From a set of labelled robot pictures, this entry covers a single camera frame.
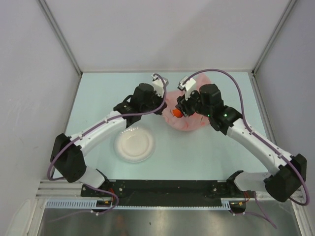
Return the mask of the fake orange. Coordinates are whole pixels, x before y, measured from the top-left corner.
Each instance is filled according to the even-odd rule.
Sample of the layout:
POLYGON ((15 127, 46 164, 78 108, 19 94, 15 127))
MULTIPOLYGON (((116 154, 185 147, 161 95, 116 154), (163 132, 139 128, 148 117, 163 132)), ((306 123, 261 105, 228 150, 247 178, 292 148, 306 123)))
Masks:
POLYGON ((178 109, 172 110, 172 114, 173 114, 173 116, 175 116, 176 118, 181 118, 181 117, 183 117, 182 112, 181 112, 180 110, 178 110, 178 109))

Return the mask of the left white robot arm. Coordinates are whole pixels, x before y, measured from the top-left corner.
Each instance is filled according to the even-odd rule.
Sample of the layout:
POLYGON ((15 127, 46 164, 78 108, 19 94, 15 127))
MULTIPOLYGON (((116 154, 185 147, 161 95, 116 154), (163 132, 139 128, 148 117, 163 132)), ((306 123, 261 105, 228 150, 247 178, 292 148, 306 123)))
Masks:
POLYGON ((49 180, 54 181, 52 169, 56 169, 61 179, 69 183, 80 182, 97 195, 108 193, 107 178, 101 171, 86 165, 85 156, 105 139, 140 121, 149 114, 161 115, 166 107, 166 85, 139 84, 132 95, 117 104, 105 118, 95 125, 72 136, 59 134, 54 142, 47 171, 49 180))

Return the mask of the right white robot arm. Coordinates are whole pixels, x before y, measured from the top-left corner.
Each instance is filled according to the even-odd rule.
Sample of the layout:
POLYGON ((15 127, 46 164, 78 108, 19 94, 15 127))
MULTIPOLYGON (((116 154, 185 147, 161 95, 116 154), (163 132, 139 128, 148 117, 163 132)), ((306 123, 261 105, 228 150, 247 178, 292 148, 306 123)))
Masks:
POLYGON ((177 98, 176 107, 184 116, 197 113, 206 117, 216 131, 240 143, 267 169, 266 173, 234 173, 227 185, 230 196, 239 197, 244 191, 266 191, 275 200, 285 202, 305 183, 306 158, 301 154, 293 156, 254 132, 245 124, 244 115, 224 104, 215 84, 205 84, 200 89, 179 85, 178 89, 183 95, 177 98))

